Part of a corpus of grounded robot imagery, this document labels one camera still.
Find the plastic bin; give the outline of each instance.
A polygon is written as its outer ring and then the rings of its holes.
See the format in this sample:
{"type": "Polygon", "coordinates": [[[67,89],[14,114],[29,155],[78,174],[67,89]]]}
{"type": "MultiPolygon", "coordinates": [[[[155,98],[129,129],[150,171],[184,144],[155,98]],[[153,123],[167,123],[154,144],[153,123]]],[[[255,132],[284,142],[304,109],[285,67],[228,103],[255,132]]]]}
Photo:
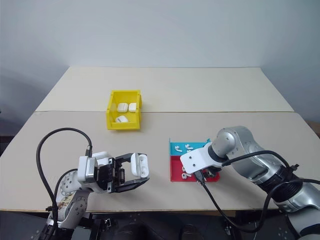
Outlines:
{"type": "Polygon", "coordinates": [[[106,127],[109,130],[140,129],[142,99],[140,90],[113,90],[106,110],[106,127]],[[118,112],[120,103],[136,103],[135,112],[118,112]],[[128,122],[116,122],[119,116],[125,116],[128,122]]]}

